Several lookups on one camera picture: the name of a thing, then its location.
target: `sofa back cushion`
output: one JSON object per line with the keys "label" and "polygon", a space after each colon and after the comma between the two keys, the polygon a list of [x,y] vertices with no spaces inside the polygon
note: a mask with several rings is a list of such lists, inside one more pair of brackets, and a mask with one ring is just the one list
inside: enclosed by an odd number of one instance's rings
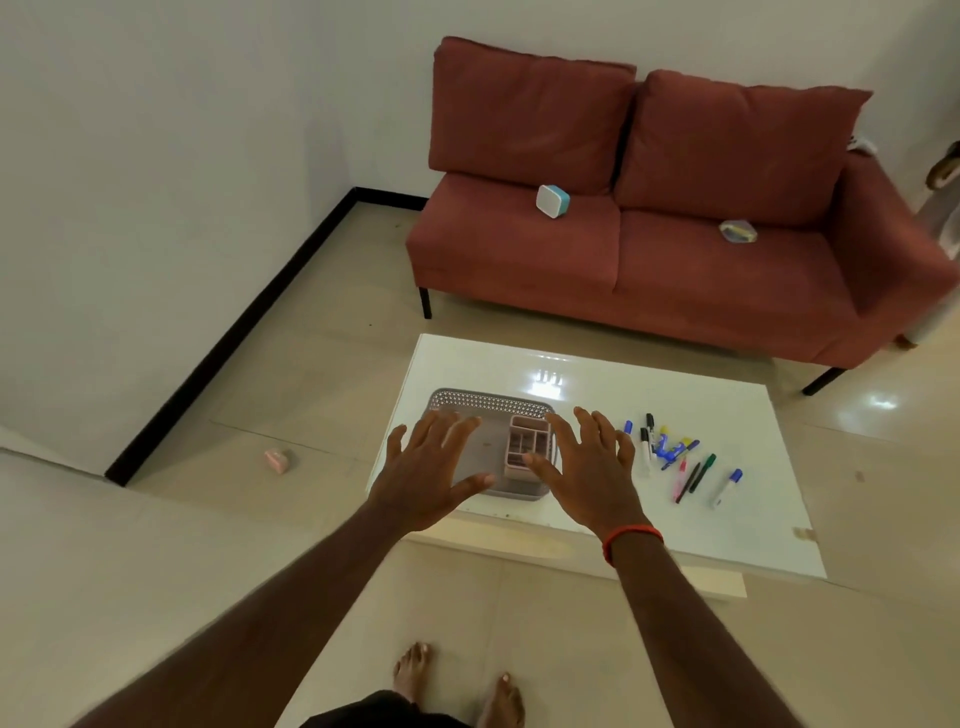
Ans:
{"label": "sofa back cushion", "polygon": [[636,68],[514,53],[446,37],[434,54],[430,167],[610,191]]}
{"label": "sofa back cushion", "polygon": [[614,198],[621,207],[784,227],[823,218],[872,92],[647,76]]}

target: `sofa cushion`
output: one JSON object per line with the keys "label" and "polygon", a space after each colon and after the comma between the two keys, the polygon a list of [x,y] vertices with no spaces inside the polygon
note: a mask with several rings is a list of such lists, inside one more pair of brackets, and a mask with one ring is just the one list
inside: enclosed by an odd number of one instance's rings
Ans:
{"label": "sofa cushion", "polygon": [[761,352],[785,336],[793,358],[812,358],[858,323],[830,246],[819,232],[757,232],[737,245],[712,222],[625,211],[616,292],[672,319],[669,328],[735,330]]}
{"label": "sofa cushion", "polygon": [[620,211],[609,196],[573,195],[551,219],[537,190],[448,174],[407,237],[415,271],[448,271],[526,290],[610,293],[616,283]]}
{"label": "sofa cushion", "polygon": [[614,198],[716,220],[817,223],[872,92],[647,76]]}
{"label": "sofa cushion", "polygon": [[606,193],[635,75],[446,37],[433,62],[430,167]]}

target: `small speaker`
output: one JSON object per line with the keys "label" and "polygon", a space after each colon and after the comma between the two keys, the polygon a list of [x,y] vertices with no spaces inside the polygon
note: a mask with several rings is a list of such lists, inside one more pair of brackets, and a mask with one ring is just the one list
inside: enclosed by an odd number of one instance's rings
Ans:
{"label": "small speaker", "polygon": [[570,207],[570,196],[556,184],[542,184],[537,192],[537,209],[547,217],[560,217]]}

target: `sofa armrest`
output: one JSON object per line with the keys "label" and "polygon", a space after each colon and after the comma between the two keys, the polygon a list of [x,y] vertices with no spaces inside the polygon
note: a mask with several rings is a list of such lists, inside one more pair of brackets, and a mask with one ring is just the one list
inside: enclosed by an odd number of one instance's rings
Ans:
{"label": "sofa armrest", "polygon": [[960,281],[960,269],[914,219],[874,158],[847,155],[825,233],[861,325],[818,357],[821,363],[856,366]]}

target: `red bracelet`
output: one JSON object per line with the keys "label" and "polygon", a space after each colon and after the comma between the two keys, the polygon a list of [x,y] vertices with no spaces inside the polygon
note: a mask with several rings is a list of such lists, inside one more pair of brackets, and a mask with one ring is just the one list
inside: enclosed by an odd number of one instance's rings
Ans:
{"label": "red bracelet", "polygon": [[603,557],[611,566],[613,566],[613,557],[611,555],[611,547],[613,546],[613,542],[623,534],[630,533],[632,531],[635,533],[652,534],[659,538],[660,542],[663,543],[663,534],[652,525],[647,525],[646,523],[638,523],[637,525],[621,525],[619,528],[615,528],[613,533],[611,533],[610,536],[608,536],[603,542]]}

